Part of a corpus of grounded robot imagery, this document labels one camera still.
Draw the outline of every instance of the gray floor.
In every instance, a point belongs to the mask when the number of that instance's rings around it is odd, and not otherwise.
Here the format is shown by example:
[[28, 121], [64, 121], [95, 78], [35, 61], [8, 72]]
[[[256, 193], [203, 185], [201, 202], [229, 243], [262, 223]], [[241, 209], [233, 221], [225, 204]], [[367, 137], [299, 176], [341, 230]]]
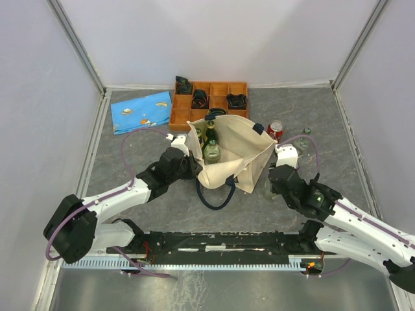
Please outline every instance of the gray floor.
[[[327, 270], [344, 260], [326, 260]], [[167, 271], [128, 278], [114, 270], [62, 270], [51, 311], [394, 311], [390, 285], [354, 262], [321, 279], [278, 271]]]
[[[157, 91], [113, 91], [110, 104], [143, 97]], [[340, 191], [365, 211], [368, 210], [361, 181], [349, 147], [337, 103], [329, 88], [249, 89], [250, 119], [267, 126], [273, 120], [285, 125], [283, 138], [299, 134], [306, 126], [312, 129], [322, 160], [320, 182]], [[169, 132], [168, 126], [160, 126]], [[98, 194], [128, 181], [120, 157], [124, 135], [114, 135], [108, 109], [88, 188], [88, 195]], [[137, 132], [126, 143], [127, 161], [141, 172], [157, 161], [169, 146], [161, 135]], [[300, 159], [300, 175], [314, 177], [315, 155]], [[286, 207], [283, 200], [270, 202], [262, 197], [264, 170], [252, 194], [237, 189], [230, 204], [221, 211], [206, 208], [196, 195], [194, 181], [177, 181], [168, 193], [145, 205], [133, 207], [121, 215], [132, 219], [144, 231], [296, 231], [304, 218]], [[227, 186], [205, 190], [207, 200], [218, 204], [228, 193]]]

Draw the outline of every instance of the beige canvas bag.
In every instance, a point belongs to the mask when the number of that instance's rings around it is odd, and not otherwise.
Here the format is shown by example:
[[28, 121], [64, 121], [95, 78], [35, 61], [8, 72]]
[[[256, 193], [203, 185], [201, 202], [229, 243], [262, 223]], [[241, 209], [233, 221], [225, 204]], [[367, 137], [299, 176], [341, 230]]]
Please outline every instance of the beige canvas bag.
[[[205, 165], [204, 163], [196, 132], [196, 128], [200, 128], [202, 131], [206, 130], [207, 120], [215, 121], [221, 152], [219, 162], [211, 165]], [[205, 119], [187, 123], [190, 125], [190, 132], [188, 139], [186, 139], [186, 145], [192, 150], [193, 156], [203, 167], [198, 175], [200, 184], [209, 189], [227, 184], [233, 187], [233, 191], [237, 187], [245, 192], [252, 193], [277, 141], [273, 140], [264, 131], [262, 125], [238, 115], [220, 115], [217, 117], [207, 115]]]

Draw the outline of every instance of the gray tabletop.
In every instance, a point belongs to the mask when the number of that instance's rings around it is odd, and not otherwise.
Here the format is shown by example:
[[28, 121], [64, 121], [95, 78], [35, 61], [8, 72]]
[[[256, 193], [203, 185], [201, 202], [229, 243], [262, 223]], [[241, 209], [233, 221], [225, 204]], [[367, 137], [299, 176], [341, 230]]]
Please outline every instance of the gray tabletop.
[[[112, 91], [110, 104], [161, 90]], [[321, 155], [321, 183], [329, 185], [368, 211], [361, 181], [350, 150], [333, 92], [329, 88], [249, 89], [250, 119], [266, 127], [273, 120], [285, 125], [283, 139], [312, 129]], [[167, 125], [160, 130], [170, 132]], [[108, 109], [102, 131], [88, 195], [99, 194], [129, 180], [120, 156], [124, 135], [114, 135], [111, 111]], [[125, 156], [136, 172], [146, 169], [169, 146], [161, 135], [137, 132], [125, 145]], [[313, 147], [299, 161], [300, 176], [308, 181], [316, 173]], [[117, 217], [132, 219], [144, 231], [297, 231], [305, 218], [290, 210], [279, 198], [265, 200], [262, 193], [267, 171], [264, 170], [252, 194], [237, 189], [223, 210], [206, 208], [196, 195], [195, 181], [177, 181], [157, 200], [135, 206]], [[213, 205], [223, 202], [229, 189], [204, 189]]]

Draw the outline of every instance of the white wall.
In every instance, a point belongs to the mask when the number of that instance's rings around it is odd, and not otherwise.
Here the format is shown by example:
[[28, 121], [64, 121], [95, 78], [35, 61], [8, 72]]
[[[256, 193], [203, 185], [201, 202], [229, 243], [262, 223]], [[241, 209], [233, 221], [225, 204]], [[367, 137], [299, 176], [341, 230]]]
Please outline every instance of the white wall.
[[30, 310], [43, 228], [75, 190], [99, 94], [44, 0], [0, 10], [0, 309]]
[[106, 86], [333, 80], [377, 0], [61, 0]]
[[415, 2], [390, 1], [340, 88], [385, 220], [415, 234]]

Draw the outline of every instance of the bottle cap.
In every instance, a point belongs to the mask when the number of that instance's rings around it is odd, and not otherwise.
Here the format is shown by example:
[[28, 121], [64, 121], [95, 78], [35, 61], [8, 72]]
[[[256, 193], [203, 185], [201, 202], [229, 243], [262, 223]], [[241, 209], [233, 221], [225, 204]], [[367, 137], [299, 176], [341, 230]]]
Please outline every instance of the bottle cap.
[[214, 128], [214, 127], [215, 127], [215, 123], [212, 120], [207, 122], [207, 128]]

